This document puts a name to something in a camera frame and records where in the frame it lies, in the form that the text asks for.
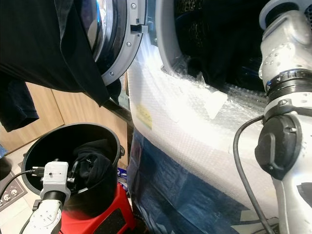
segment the black t-shirt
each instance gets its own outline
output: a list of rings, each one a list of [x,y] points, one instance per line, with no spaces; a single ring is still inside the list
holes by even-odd
[[[10,95],[28,92],[22,83],[22,92],[6,92],[12,80],[84,92],[100,106],[110,97],[73,0],[1,1],[0,72],[2,123],[12,114],[8,115],[9,103],[4,104]]]

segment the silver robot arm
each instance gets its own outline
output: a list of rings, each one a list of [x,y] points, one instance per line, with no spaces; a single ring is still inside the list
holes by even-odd
[[[280,233],[312,233],[312,31],[300,1],[270,1],[260,22],[269,104],[255,155],[276,189]]]
[[[67,162],[53,161],[44,167],[42,202],[31,215],[23,234],[58,234],[61,228],[62,207],[70,197],[67,188]]]

